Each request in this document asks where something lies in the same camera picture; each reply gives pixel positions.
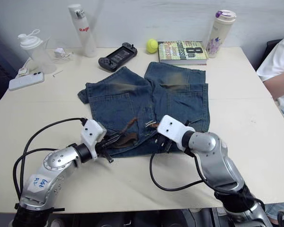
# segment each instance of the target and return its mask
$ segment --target denim shorts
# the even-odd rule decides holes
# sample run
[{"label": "denim shorts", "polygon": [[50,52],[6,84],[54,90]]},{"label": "denim shorts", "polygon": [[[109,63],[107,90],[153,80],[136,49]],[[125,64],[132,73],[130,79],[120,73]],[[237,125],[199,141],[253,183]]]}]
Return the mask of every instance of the denim shorts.
[{"label": "denim shorts", "polygon": [[267,216],[269,216],[272,219],[278,220],[278,212],[280,210],[284,210],[284,202],[266,204],[265,210],[266,210]]},{"label": "denim shorts", "polygon": [[103,124],[108,135],[122,130],[134,117],[138,119],[127,131],[137,133],[138,140],[126,148],[108,150],[112,157],[156,151],[156,129],[147,123],[159,123],[166,114],[182,123],[190,121],[189,126],[196,131],[209,128],[205,71],[151,62],[143,78],[122,67],[98,83],[87,83],[78,97],[89,103],[93,119]]}]

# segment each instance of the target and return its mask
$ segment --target white shirt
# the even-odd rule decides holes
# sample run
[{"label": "white shirt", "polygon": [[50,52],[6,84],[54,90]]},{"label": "white shirt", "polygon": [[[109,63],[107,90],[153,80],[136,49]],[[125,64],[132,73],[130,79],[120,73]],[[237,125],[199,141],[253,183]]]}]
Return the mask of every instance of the white shirt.
[{"label": "white shirt", "polygon": [[[274,47],[257,70],[263,82],[282,73],[284,73],[284,39]],[[284,96],[278,98],[278,102],[281,110],[284,111]]]}]

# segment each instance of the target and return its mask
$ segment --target jeans pocket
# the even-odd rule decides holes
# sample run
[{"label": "jeans pocket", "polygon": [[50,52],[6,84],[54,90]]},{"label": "jeans pocket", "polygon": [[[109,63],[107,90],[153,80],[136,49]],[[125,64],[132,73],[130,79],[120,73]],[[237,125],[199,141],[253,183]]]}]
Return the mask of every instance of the jeans pocket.
[{"label": "jeans pocket", "polygon": [[[103,124],[108,134],[121,131],[135,117],[128,93],[89,98],[89,102],[93,119]],[[137,123],[127,132],[138,133]]]},{"label": "jeans pocket", "polygon": [[205,131],[203,92],[168,93],[168,115],[182,122],[190,121],[189,126],[196,131]]}]

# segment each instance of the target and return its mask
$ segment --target shaker bottle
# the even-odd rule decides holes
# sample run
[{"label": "shaker bottle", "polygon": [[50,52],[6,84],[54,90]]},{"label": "shaker bottle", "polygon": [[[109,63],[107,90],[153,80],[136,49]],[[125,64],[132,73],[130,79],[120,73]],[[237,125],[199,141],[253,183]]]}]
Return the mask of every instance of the shaker bottle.
[{"label": "shaker bottle", "polygon": [[31,34],[18,35],[18,39],[20,40],[20,46],[34,60],[34,62],[38,65],[38,67],[44,74],[55,72],[56,66],[52,62],[50,56],[47,54],[45,49],[47,41],[44,42],[39,37],[34,36],[39,32],[40,30],[36,29]]},{"label": "shaker bottle", "polygon": [[221,9],[216,13],[212,32],[206,46],[210,58],[216,56],[236,17],[234,12],[226,9]]},{"label": "shaker bottle", "polygon": [[68,9],[81,41],[84,55],[89,58],[95,57],[97,55],[95,40],[82,6],[80,4],[72,4],[68,6]]}]

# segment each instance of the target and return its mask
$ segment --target blue writing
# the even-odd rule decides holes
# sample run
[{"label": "blue writing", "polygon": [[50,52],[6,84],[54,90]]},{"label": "blue writing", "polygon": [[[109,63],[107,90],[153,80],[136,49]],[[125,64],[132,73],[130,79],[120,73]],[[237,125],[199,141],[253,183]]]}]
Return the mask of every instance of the blue writing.
[{"label": "blue writing", "polygon": [[42,179],[42,181],[39,184],[39,188],[44,188],[44,185],[46,185],[46,183],[48,183],[48,181],[45,179]]},{"label": "blue writing", "polygon": [[36,177],[36,179],[34,180],[34,185],[38,184],[39,178]]}]

